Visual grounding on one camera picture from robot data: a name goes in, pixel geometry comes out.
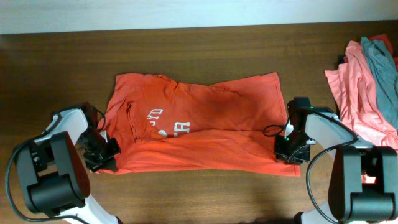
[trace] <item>wooden table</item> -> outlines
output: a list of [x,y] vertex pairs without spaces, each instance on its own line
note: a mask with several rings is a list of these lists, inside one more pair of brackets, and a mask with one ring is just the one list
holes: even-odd
[[[361,36],[385,32],[397,48],[397,27],[384,21],[0,35],[1,223],[23,223],[4,192],[12,148],[39,134],[52,111],[82,101],[105,110],[117,74],[161,73],[207,85],[276,71],[285,103],[309,96],[313,105],[334,109],[323,71],[335,69],[346,44]],[[313,170],[319,202],[331,165],[326,157]],[[299,178],[222,170],[89,176],[91,193],[124,223],[247,223],[311,210],[306,168]],[[15,168],[11,185],[27,213]]]

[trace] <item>teal cloth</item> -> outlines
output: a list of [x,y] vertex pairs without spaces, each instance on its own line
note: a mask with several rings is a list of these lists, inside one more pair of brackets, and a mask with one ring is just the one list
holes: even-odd
[[377,107],[384,119],[398,129],[398,72],[394,59],[381,40],[362,37],[361,45],[376,81]]

